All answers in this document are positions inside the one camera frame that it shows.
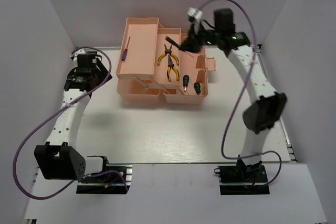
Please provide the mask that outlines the green stubby screwdriver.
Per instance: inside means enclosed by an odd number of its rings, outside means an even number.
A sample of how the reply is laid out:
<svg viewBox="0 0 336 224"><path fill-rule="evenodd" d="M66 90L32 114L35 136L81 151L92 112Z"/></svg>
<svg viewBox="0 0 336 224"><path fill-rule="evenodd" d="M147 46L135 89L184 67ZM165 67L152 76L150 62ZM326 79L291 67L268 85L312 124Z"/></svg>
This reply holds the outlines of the green stubby screwdriver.
<svg viewBox="0 0 336 224"><path fill-rule="evenodd" d="M194 83L194 89L197 95L200 95L202 90L201 90L201 84L199 82Z"/></svg>
<svg viewBox="0 0 336 224"><path fill-rule="evenodd" d="M183 87L184 87L184 92L185 93L188 93L187 88L188 88L189 81L190 81L189 75L184 75L183 76Z"/></svg>

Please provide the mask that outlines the pink plastic toolbox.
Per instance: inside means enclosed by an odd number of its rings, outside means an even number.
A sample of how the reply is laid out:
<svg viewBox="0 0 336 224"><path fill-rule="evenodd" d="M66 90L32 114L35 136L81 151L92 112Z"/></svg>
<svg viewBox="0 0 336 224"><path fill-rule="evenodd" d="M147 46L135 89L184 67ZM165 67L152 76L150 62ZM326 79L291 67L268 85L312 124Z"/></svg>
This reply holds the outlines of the pink plastic toolbox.
<svg viewBox="0 0 336 224"><path fill-rule="evenodd" d="M208 73L216 70L214 58L206 56L205 49L197 54L188 54L179 51L175 46L165 40L168 36L176 43L183 42L187 35L179 28L165 28L156 18L127 18L120 59L116 75L118 77L117 93L124 102L128 103L158 103L163 101L170 104L200 105L208 95ZM122 53L128 38L128 54L125 62L121 62ZM160 65L157 60L164 53L166 45L170 48L179 61L178 66L173 57L173 63L180 74L176 81L173 70L170 72L172 81L167 79L168 55ZM184 92L183 76L189 75L188 93ZM201 84L201 94L197 95L194 83Z"/></svg>

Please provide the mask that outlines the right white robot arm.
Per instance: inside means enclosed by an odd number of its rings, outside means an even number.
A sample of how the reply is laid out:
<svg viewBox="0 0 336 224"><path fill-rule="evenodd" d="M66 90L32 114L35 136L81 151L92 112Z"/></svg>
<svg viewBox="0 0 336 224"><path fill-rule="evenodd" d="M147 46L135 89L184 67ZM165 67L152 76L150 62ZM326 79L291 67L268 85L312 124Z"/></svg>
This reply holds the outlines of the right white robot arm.
<svg viewBox="0 0 336 224"><path fill-rule="evenodd" d="M239 165L238 177L245 182L250 181L255 177L256 169L261 166L265 140L279 120L287 96L278 92L256 65L256 49L252 47L244 32L236 31L231 9L215 10L215 24L211 29L203 27L201 10L191 7L187 14L191 26L188 37L180 45L180 50L197 53L202 46L215 45L224 52L244 82L234 108L238 107L245 92L248 93L250 106L242 115L246 135L243 148L235 160Z"/></svg>

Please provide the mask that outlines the blue handle screwdriver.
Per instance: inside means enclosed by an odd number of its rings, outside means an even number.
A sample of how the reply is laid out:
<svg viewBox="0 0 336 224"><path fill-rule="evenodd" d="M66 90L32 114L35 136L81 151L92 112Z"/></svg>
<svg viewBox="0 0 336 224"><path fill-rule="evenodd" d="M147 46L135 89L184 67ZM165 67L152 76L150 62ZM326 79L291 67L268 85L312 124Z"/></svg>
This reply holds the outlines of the blue handle screwdriver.
<svg viewBox="0 0 336 224"><path fill-rule="evenodd" d="M130 37L128 38L128 41L127 41L127 44L126 44L126 47L122 53L122 57L121 57L121 62L125 62L126 60L126 57L127 57L127 54L128 54L128 46L129 46L129 42L130 42Z"/></svg>

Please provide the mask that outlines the yellow needle-nose pliers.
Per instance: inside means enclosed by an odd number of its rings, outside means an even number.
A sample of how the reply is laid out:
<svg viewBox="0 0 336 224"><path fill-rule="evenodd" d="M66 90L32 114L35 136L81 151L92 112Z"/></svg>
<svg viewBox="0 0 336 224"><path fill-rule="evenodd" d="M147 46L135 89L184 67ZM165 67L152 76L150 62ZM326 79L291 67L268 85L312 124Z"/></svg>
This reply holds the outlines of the yellow needle-nose pliers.
<svg viewBox="0 0 336 224"><path fill-rule="evenodd" d="M179 71L178 69L176 68L175 64L173 63L173 60L171 58L171 55L168 55L168 65L167 65L167 72L166 72L166 75L167 75L167 79L169 82L172 81L172 78L170 76L170 72L171 70L173 70L175 72L175 75L176 75L176 81L179 81L180 80L180 74L179 74Z"/></svg>

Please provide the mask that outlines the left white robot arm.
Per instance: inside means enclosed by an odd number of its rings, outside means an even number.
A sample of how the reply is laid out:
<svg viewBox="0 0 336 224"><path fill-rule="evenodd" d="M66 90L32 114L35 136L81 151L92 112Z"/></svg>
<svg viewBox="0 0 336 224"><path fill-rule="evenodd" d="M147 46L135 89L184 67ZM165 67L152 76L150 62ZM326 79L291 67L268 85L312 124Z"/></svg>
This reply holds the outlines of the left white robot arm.
<svg viewBox="0 0 336 224"><path fill-rule="evenodd" d="M95 51L83 49L75 53L76 66L67 75L62 106L65 111L56 119L54 128L44 145L37 145L34 156L45 179L81 181L86 175L101 182L110 178L111 168L104 156L83 156L76 150L79 126L91 90L112 76Z"/></svg>

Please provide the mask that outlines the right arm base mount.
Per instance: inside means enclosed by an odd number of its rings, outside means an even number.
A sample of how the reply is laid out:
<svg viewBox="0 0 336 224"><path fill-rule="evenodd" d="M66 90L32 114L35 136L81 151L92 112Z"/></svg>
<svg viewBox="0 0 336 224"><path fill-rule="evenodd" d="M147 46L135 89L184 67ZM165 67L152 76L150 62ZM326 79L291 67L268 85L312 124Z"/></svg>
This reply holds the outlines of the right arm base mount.
<svg viewBox="0 0 336 224"><path fill-rule="evenodd" d="M219 177L219 189L222 196L269 195L268 177L264 165L256 172L243 176L237 166L218 166L214 174Z"/></svg>

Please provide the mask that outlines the thin black green screwdriver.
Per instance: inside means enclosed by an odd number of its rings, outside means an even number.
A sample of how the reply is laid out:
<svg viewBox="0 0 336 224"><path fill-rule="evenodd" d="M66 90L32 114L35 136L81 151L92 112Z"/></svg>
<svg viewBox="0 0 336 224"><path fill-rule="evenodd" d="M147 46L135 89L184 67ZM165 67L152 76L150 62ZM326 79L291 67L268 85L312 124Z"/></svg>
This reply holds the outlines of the thin black green screwdriver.
<svg viewBox="0 0 336 224"><path fill-rule="evenodd" d="M185 50L182 50L182 49L181 49L181 46L180 46L178 43L176 43L172 38L166 36L166 37L165 37L165 40L166 40L167 42L171 43L173 46L175 46L179 51L182 51L182 52L188 54L189 56L191 56L192 58L194 58L194 56L191 55L189 52L187 52L187 51L185 51Z"/></svg>

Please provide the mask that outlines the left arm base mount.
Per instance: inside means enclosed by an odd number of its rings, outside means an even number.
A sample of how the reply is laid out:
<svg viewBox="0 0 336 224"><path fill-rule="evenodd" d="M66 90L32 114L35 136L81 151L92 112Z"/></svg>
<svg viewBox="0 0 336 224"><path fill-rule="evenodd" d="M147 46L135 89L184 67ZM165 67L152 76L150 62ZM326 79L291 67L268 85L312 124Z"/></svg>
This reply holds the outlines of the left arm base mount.
<svg viewBox="0 0 336 224"><path fill-rule="evenodd" d="M126 195L131 186L132 164L107 164L103 175L87 176L77 183L76 194Z"/></svg>

